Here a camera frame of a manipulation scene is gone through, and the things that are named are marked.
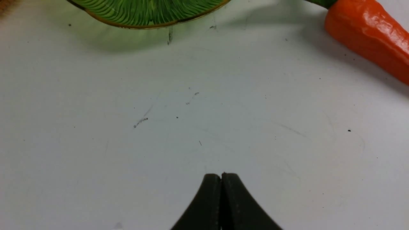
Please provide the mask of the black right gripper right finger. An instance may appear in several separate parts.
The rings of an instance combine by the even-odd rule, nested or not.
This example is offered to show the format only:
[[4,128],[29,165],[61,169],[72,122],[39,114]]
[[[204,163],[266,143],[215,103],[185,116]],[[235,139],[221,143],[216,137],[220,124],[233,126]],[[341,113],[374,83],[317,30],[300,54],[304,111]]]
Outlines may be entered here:
[[235,173],[222,174],[222,230],[281,230]]

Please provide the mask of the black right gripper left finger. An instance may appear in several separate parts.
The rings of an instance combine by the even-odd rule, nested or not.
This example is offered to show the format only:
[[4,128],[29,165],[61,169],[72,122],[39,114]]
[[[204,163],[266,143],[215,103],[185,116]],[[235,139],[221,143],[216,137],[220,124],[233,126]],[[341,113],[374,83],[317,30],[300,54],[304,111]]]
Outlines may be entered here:
[[202,183],[172,230],[219,230],[221,178],[205,174]]

